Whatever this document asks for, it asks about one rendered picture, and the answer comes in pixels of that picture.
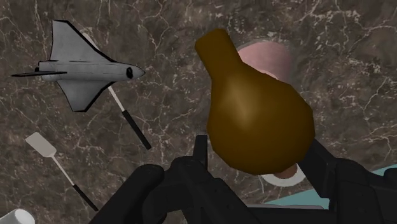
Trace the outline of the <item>white cylinder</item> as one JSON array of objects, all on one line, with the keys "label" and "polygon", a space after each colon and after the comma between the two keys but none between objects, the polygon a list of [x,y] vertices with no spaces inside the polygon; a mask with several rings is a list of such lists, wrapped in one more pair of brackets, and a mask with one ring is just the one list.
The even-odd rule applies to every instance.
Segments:
[{"label": "white cylinder", "polygon": [[36,221],[28,211],[14,209],[0,218],[0,224],[36,224]]}]

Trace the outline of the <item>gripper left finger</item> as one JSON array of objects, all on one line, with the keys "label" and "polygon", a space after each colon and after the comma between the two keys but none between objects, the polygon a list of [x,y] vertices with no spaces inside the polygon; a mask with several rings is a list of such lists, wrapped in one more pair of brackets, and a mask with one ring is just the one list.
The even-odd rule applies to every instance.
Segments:
[{"label": "gripper left finger", "polygon": [[191,156],[138,167],[89,224],[162,224],[181,210],[188,224],[258,224],[220,178],[207,170],[207,136],[197,135]]}]

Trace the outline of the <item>grey toy jet plane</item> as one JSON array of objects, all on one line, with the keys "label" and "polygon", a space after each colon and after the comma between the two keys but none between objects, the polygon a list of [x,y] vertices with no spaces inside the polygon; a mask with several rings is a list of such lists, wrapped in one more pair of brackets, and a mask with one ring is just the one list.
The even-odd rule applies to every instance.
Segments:
[{"label": "grey toy jet plane", "polygon": [[31,73],[16,77],[40,76],[55,81],[74,112],[86,112],[100,94],[119,81],[145,74],[140,67],[117,62],[98,50],[67,20],[52,21],[52,52],[38,62]]}]

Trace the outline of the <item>brown gourd-shaped vase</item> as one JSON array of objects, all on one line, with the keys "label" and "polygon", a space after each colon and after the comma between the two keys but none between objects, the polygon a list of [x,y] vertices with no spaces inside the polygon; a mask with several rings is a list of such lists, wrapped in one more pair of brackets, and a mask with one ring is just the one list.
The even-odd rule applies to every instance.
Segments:
[{"label": "brown gourd-shaped vase", "polygon": [[224,29],[199,38],[195,50],[211,77],[213,150],[230,167],[254,175],[301,161],[315,138],[312,109],[301,95],[244,63]]}]

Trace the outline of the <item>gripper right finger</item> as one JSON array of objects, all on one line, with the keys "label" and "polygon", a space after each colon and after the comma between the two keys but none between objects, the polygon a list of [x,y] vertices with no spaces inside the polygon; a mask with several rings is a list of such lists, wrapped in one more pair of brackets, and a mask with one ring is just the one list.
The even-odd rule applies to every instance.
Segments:
[{"label": "gripper right finger", "polygon": [[298,165],[317,194],[330,200],[337,224],[397,224],[397,168],[374,174],[334,157],[316,139]]}]

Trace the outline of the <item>teal flat object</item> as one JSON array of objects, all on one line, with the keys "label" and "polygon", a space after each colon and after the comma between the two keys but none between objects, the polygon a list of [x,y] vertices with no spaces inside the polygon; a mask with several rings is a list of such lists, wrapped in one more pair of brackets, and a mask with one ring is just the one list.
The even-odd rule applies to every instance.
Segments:
[{"label": "teal flat object", "polygon": [[[293,186],[303,181],[305,175],[300,167],[297,167],[296,173],[286,179],[278,178],[273,174],[261,176],[266,182],[274,186]],[[328,209],[329,200],[321,198],[314,189],[288,195],[286,197],[272,200],[264,204],[248,204],[248,207],[274,207],[274,208],[304,208],[304,209]]]}]

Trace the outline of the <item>pink cup with white rim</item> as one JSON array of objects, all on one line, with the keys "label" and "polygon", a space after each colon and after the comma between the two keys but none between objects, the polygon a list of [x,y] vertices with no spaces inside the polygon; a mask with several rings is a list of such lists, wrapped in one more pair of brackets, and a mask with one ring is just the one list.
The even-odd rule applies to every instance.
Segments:
[{"label": "pink cup with white rim", "polygon": [[[279,81],[290,83],[293,58],[284,44],[258,40],[238,47],[237,51],[244,63]],[[288,187],[302,182],[305,174],[295,164],[285,171],[261,177],[271,185]]]}]

